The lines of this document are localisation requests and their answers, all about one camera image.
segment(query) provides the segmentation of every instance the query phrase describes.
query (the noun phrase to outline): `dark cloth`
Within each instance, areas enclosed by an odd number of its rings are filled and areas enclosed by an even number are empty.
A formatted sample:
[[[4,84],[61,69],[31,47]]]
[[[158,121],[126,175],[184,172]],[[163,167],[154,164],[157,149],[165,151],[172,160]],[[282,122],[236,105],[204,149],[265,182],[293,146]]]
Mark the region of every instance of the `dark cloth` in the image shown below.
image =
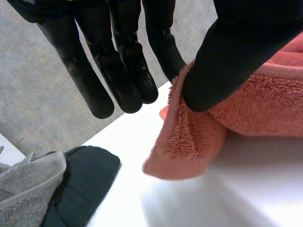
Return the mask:
[[[66,171],[54,192],[41,227],[83,227],[105,198],[120,168],[120,159],[97,147],[66,153]]]

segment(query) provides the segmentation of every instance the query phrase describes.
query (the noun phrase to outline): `white table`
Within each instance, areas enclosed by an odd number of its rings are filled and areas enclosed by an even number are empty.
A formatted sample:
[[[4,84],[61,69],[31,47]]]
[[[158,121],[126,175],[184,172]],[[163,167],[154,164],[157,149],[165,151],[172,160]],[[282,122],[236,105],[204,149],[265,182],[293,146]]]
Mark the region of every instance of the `white table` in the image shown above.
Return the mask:
[[[160,132],[152,105],[124,114],[85,143],[120,157],[122,167],[89,227],[303,227],[303,141],[232,136],[198,178],[162,181],[141,172]]]

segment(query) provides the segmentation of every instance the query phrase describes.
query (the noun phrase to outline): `towel fold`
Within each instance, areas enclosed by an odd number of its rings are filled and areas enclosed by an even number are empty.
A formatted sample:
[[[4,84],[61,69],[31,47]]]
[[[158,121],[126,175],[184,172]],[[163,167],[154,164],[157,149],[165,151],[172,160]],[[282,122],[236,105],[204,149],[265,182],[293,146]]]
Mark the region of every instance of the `towel fold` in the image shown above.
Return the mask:
[[[192,65],[173,82],[167,117],[143,166],[146,174],[169,180],[202,174],[228,130],[245,136],[303,137],[303,33],[207,112],[191,111],[182,97]]]
[[[34,154],[0,172],[0,226],[38,227],[66,169],[62,152]]]

